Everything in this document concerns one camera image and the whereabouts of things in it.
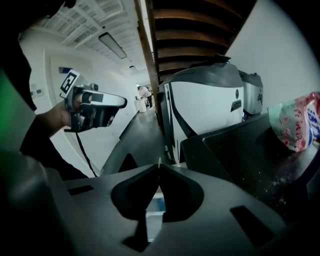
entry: hallway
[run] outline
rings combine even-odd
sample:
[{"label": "hallway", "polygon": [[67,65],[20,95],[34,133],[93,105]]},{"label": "hallway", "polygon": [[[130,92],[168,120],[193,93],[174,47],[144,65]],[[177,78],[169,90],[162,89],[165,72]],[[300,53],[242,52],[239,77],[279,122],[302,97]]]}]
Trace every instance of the hallway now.
[{"label": "hallway", "polygon": [[101,175],[117,173],[126,155],[130,153],[138,167],[157,164],[159,158],[164,164],[171,164],[165,156],[165,142],[158,126],[155,109],[147,108],[138,113],[129,124],[120,142],[106,161]]}]

